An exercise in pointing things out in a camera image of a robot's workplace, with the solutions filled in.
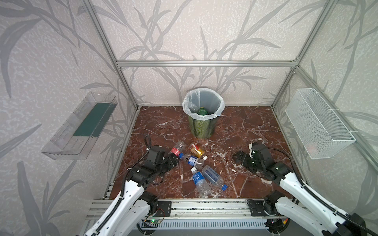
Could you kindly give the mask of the blue label white cap bottle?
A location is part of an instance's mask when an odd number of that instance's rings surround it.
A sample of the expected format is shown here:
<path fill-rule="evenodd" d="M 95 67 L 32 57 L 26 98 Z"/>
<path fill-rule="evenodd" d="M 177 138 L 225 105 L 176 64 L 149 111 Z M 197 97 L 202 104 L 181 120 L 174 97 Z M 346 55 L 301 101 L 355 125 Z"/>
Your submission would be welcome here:
<path fill-rule="evenodd" d="M 203 198 L 208 198 L 208 196 L 211 194 L 211 188 L 205 177 L 195 167 L 191 168 L 191 171 L 193 173 L 193 181 L 196 185 L 197 190 L 199 191 L 200 196 Z"/>

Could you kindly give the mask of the small soda water bottle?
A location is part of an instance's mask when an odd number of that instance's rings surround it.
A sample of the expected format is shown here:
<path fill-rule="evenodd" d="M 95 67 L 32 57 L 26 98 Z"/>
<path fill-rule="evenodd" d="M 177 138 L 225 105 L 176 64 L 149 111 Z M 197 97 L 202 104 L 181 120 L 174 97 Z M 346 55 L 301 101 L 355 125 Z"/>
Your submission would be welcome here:
<path fill-rule="evenodd" d="M 203 167 L 204 167 L 204 160 L 201 159 L 201 158 L 198 158 L 198 157 L 195 157 L 191 154 L 184 154 L 184 153 L 180 153 L 179 154 L 179 158 L 180 160 L 182 160 L 183 162 L 186 162 L 188 163 L 190 166 L 192 167 L 195 167 L 197 168 L 198 170 L 202 170 Z"/>

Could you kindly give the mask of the clear bottle pale blue label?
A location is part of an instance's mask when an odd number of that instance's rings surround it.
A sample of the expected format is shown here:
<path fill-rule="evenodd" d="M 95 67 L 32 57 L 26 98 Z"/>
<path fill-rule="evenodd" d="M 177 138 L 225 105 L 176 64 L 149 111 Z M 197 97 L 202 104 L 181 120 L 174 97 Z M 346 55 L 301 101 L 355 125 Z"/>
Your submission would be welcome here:
<path fill-rule="evenodd" d="M 201 173 L 214 186 L 219 187 L 222 191 L 227 190 L 228 186 L 225 184 L 224 179 L 210 166 L 206 165 Z"/>

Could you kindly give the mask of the green bottle yellow cap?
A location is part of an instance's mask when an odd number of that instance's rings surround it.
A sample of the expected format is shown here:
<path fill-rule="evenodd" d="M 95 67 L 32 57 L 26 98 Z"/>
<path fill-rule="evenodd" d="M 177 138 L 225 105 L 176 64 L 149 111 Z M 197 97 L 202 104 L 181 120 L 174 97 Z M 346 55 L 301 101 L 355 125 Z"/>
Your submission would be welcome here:
<path fill-rule="evenodd" d="M 198 114 L 201 116 L 208 115 L 208 111 L 204 107 L 200 107 Z"/>

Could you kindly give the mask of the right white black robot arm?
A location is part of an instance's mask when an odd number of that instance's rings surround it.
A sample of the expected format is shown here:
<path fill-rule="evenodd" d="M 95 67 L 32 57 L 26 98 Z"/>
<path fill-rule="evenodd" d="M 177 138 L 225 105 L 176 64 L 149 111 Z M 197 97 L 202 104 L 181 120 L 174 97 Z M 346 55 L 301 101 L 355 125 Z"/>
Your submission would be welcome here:
<path fill-rule="evenodd" d="M 235 164 L 274 182 L 293 197 L 289 199 L 275 190 L 263 201 L 247 201 L 252 216 L 273 217 L 273 220 L 265 224 L 272 235 L 279 235 L 291 221 L 314 236 L 376 235 L 367 228 L 361 216 L 356 213 L 349 214 L 335 206 L 305 184 L 291 166 L 274 161 L 270 153 L 273 148 L 251 143 L 249 149 L 249 153 L 239 151 L 232 156 Z"/>

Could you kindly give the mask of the yellow red label bottle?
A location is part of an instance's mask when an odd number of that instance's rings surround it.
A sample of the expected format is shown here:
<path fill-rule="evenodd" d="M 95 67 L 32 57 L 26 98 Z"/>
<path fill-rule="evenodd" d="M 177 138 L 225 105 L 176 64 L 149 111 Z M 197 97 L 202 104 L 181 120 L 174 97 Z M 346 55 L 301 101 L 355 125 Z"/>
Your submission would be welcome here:
<path fill-rule="evenodd" d="M 196 157 L 206 160 L 208 158 L 206 150 L 203 145 L 199 142 L 193 142 L 189 145 L 188 150 L 193 153 Z"/>

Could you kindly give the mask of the clear bottle red label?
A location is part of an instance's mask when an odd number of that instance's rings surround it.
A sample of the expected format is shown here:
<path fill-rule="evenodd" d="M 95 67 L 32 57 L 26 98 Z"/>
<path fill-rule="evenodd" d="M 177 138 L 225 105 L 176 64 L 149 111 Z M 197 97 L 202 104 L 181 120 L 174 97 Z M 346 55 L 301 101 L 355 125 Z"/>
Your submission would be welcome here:
<path fill-rule="evenodd" d="M 176 156 L 179 156 L 186 148 L 186 143 L 184 141 L 179 141 L 175 144 L 175 146 L 171 149 L 171 153 L 173 153 Z"/>

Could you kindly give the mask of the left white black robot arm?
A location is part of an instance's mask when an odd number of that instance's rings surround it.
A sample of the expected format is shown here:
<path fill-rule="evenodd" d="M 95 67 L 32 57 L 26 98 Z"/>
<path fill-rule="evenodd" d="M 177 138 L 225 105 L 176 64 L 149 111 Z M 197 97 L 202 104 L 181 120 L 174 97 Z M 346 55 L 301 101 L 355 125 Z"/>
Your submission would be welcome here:
<path fill-rule="evenodd" d="M 143 218 L 158 210 L 157 197 L 146 191 L 158 176 L 179 164 L 180 151 L 152 146 L 143 162 L 125 175 L 123 186 L 109 208 L 84 234 L 86 236 L 127 236 Z"/>

